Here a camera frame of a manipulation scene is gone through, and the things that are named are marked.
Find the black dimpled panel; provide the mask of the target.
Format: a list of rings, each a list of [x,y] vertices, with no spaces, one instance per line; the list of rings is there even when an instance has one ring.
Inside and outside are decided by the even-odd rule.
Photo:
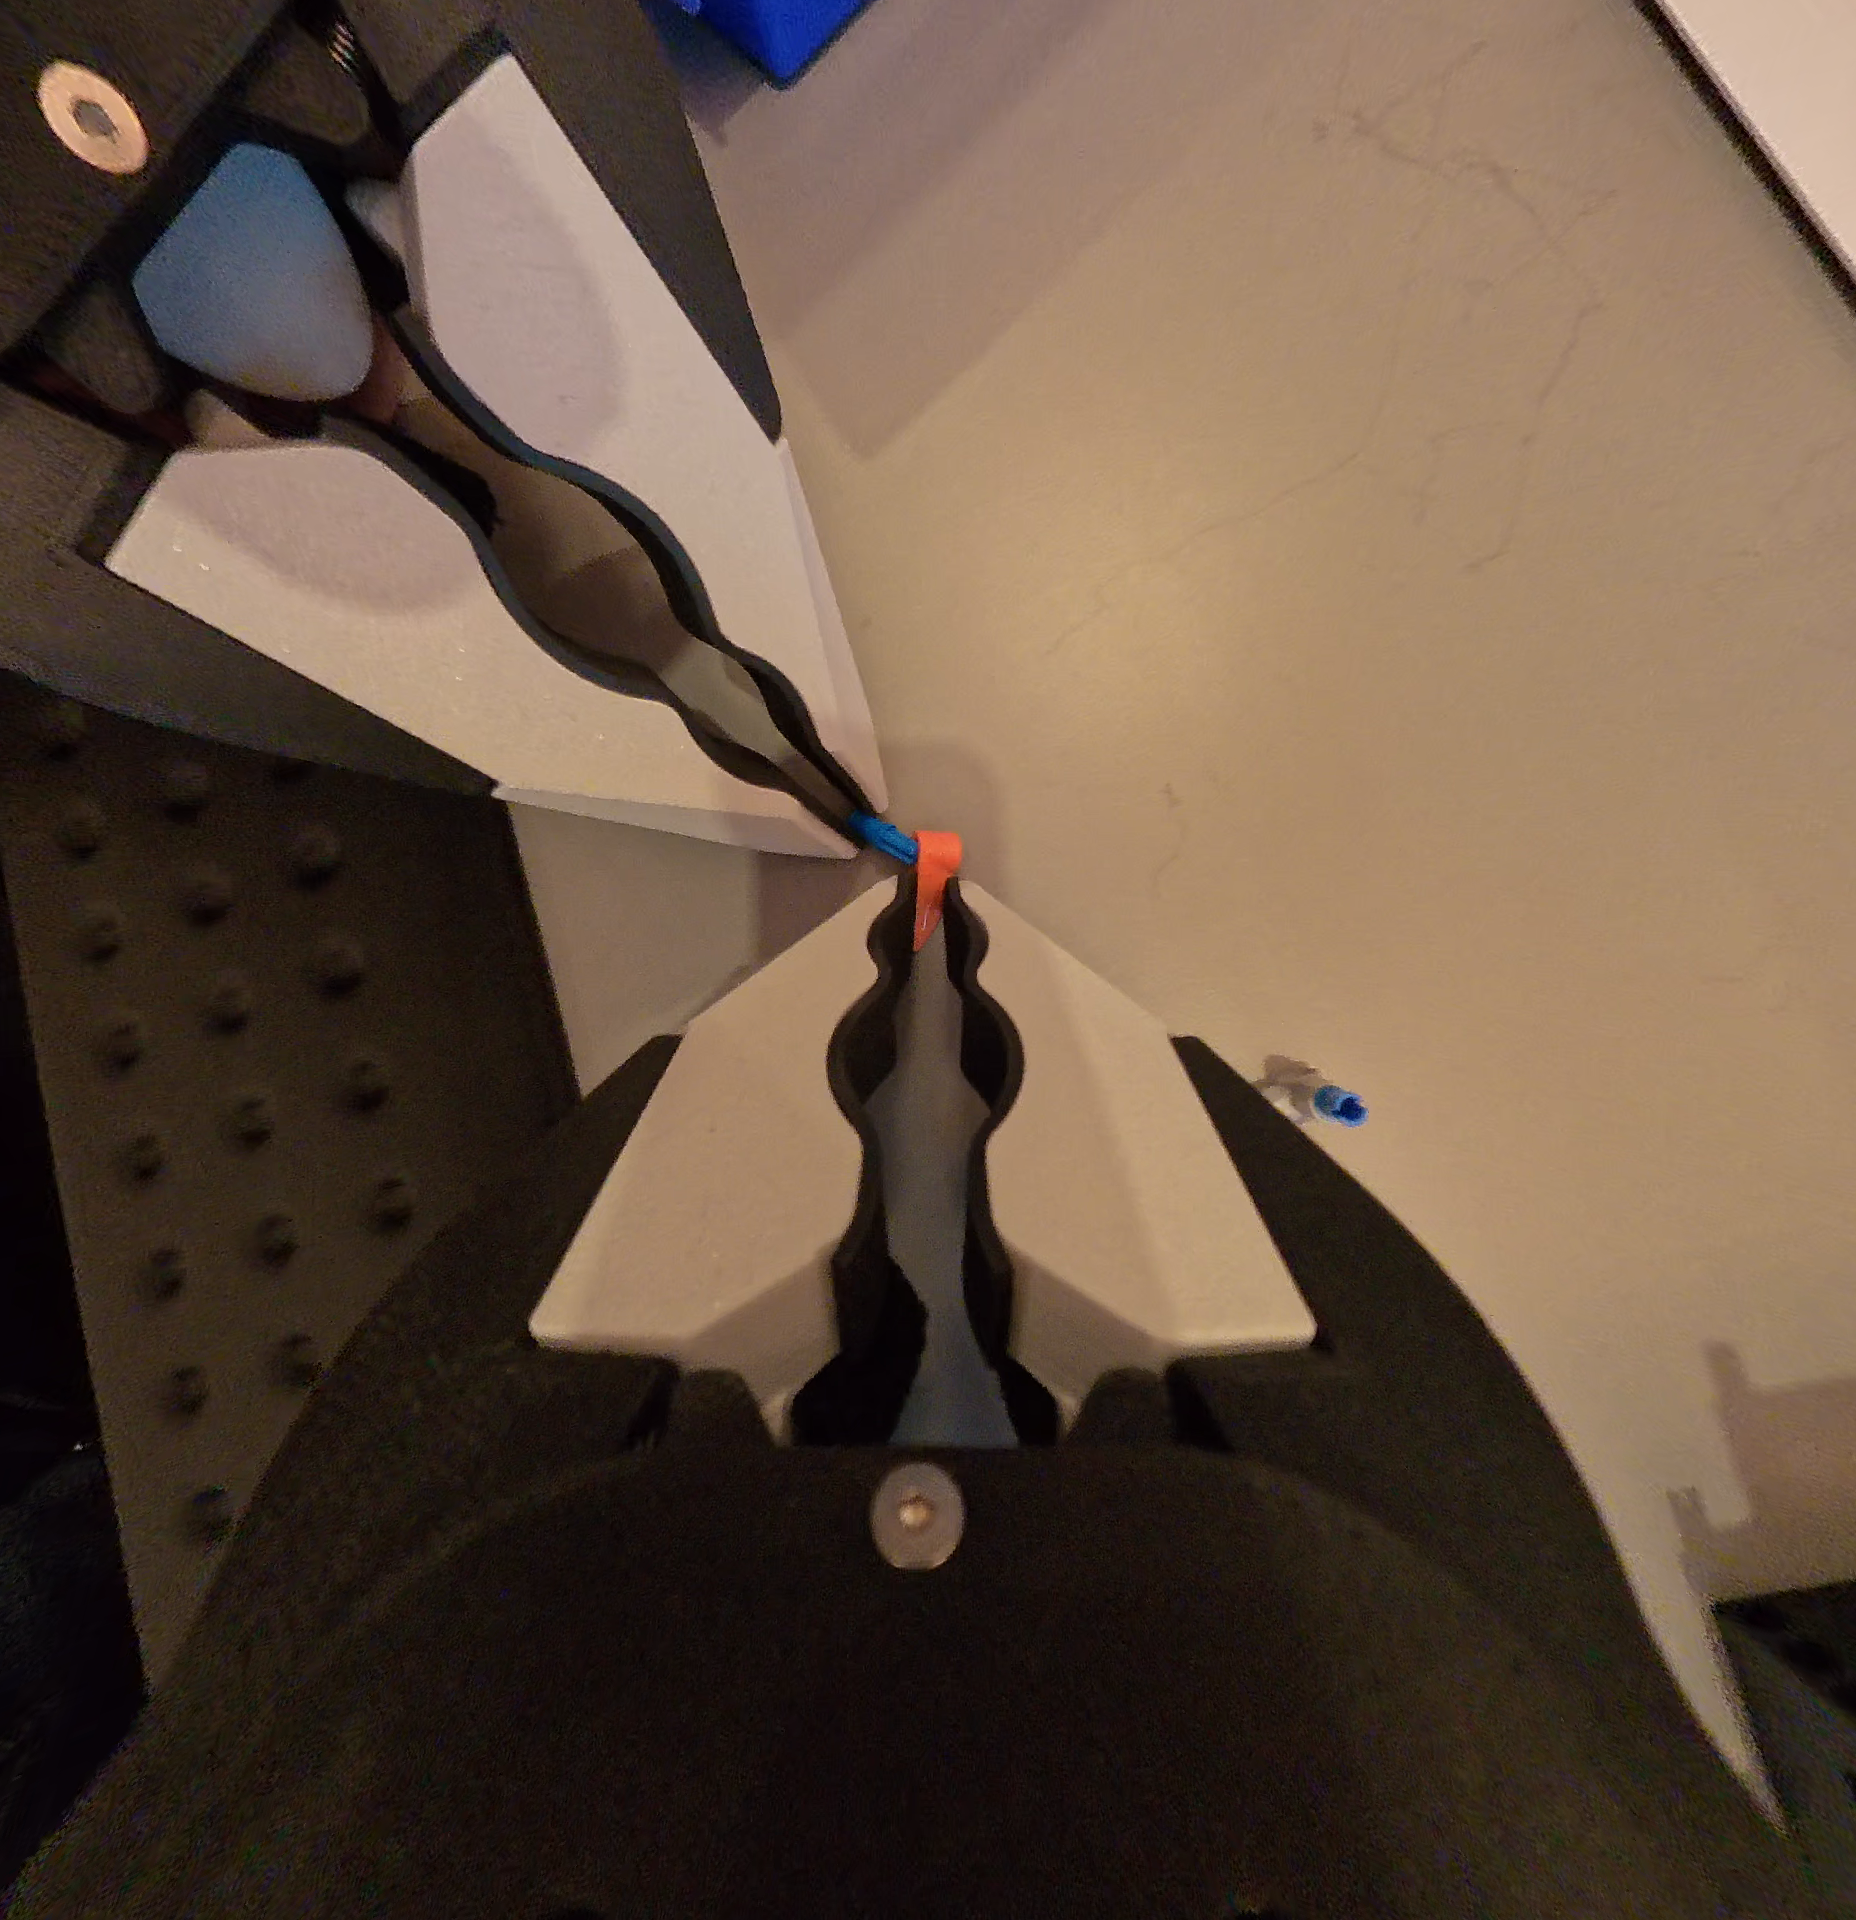
[[[576,1079],[499,802],[0,673],[0,867],[156,1691],[316,1380]]]

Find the toy building-block model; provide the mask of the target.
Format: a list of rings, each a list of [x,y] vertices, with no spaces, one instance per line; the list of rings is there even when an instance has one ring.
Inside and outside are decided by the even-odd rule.
[[[1721,1603],[1715,1622],[1804,1876],[1856,1918],[1856,1580]]]

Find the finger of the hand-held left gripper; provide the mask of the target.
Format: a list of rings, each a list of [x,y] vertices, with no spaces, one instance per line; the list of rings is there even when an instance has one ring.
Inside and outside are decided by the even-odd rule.
[[[411,148],[401,258],[454,404],[655,541],[683,623],[762,685],[777,739],[885,806],[859,667],[784,441],[720,369],[519,64]]]
[[[796,795],[720,770],[666,700],[561,662],[466,515],[372,439],[328,429],[171,454],[106,568],[466,763],[508,804],[851,858]]]

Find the white book stand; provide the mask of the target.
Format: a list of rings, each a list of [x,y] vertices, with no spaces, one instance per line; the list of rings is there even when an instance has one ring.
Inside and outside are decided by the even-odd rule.
[[[1856,3],[1636,3],[1856,320]]]

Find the blue plastic bin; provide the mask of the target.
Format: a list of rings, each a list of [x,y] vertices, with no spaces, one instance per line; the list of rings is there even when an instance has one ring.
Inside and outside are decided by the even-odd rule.
[[[642,3],[652,22],[685,44],[701,36],[739,56],[765,83],[791,86],[868,3]]]

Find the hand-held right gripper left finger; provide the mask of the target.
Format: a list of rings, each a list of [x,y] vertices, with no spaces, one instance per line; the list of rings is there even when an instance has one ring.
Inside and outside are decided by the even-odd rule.
[[[925,1309],[892,1258],[872,1099],[913,880],[871,887],[691,1021],[530,1316],[565,1352],[733,1372],[808,1446],[892,1438]]]

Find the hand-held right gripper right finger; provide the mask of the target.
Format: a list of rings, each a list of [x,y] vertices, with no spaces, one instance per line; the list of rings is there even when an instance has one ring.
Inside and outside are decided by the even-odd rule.
[[[1052,1446],[1110,1372],[1310,1351],[1168,1028],[981,887],[949,884],[942,936],[983,1102],[962,1306],[1014,1438]]]

